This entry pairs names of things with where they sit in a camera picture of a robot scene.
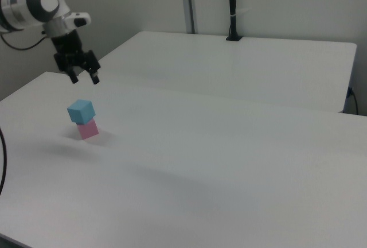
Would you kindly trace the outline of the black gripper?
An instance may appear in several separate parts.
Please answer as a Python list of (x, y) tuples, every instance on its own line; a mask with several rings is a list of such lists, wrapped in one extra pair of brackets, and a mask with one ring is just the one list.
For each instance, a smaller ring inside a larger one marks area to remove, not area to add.
[(92, 50), (85, 53), (83, 52), (82, 42), (77, 30), (73, 30), (63, 36), (53, 37), (51, 41), (56, 49), (54, 59), (59, 71), (67, 74), (73, 84), (77, 83), (79, 80), (67, 56), (76, 60), (84, 60), (84, 69), (89, 73), (93, 84), (98, 84), (100, 82), (98, 77), (100, 64)]

